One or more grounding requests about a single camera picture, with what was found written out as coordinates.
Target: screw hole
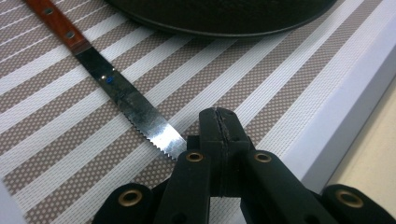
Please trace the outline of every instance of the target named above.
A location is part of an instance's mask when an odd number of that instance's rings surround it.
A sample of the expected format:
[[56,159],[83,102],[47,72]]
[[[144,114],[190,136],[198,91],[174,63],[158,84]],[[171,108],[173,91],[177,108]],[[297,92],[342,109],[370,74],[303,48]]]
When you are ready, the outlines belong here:
[[182,224],[186,223],[187,217],[183,213],[177,213],[172,216],[172,222],[175,224]]
[[254,159],[256,159],[256,161],[260,161],[260,162],[269,162],[272,158],[270,156],[268,156],[267,154],[258,153],[256,155],[254,155]]
[[74,37],[74,35],[75,35],[75,34],[74,34],[74,32],[73,32],[73,31],[69,31],[69,32],[67,32],[67,33],[66,33],[66,35],[65,35],[65,36],[66,36],[66,38],[69,38],[69,39],[71,39],[71,38],[73,38],[73,37]]
[[49,15],[53,12],[53,9],[50,7],[47,7],[46,9],[44,9],[44,14]]
[[201,153],[192,152],[187,154],[186,158],[188,161],[201,161],[204,158],[204,156]]
[[320,221],[317,217],[312,216],[312,215],[308,215],[305,217],[304,219],[306,224],[320,224]]
[[143,198],[142,192],[137,189],[125,190],[119,197],[119,204],[124,207],[133,206],[139,203]]
[[343,203],[349,207],[361,208],[363,207],[363,200],[356,194],[345,190],[339,189],[335,192],[335,197],[340,203]]

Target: striped placemat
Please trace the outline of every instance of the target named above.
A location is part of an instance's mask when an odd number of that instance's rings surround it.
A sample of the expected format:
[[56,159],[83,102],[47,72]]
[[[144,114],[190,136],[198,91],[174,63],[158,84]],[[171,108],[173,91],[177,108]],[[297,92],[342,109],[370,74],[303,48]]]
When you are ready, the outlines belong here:
[[[102,0],[56,5],[183,137],[198,113],[233,110],[282,157],[396,16],[393,0],[338,0],[297,30],[256,40],[170,35]],[[22,2],[0,3],[0,176],[28,223],[84,223],[115,188],[154,187],[175,164],[145,140]],[[212,199],[211,223],[238,214]]]

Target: wooden knife handle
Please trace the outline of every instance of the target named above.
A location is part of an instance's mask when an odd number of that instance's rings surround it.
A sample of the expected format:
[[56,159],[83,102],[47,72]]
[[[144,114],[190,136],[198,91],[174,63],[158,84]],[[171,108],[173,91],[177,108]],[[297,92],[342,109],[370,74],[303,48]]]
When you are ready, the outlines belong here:
[[26,0],[26,3],[74,55],[91,47],[84,35],[50,0]]

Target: knife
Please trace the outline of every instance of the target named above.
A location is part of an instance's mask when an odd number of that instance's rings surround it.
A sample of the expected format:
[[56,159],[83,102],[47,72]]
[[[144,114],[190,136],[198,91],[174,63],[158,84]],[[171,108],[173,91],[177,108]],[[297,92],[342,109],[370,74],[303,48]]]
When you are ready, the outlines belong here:
[[186,150],[186,141],[160,112],[122,76],[66,18],[50,0],[26,0],[27,5],[47,24],[99,86],[154,146],[176,159]]

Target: brass screw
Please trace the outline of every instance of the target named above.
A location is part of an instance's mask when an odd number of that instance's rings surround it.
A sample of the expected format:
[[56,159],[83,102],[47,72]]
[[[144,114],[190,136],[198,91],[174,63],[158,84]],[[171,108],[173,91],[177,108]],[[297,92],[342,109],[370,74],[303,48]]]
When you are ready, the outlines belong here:
[[124,207],[133,206],[139,203],[143,198],[142,192],[137,189],[128,189],[125,190],[119,197],[119,204]]
[[349,207],[361,208],[364,205],[364,202],[360,197],[345,189],[337,190],[335,192],[335,197],[340,203],[343,203]]
[[259,162],[270,162],[272,158],[265,153],[257,153],[254,155],[254,159]]
[[198,152],[191,152],[187,154],[186,159],[188,161],[201,161],[204,158],[204,156],[201,153]]

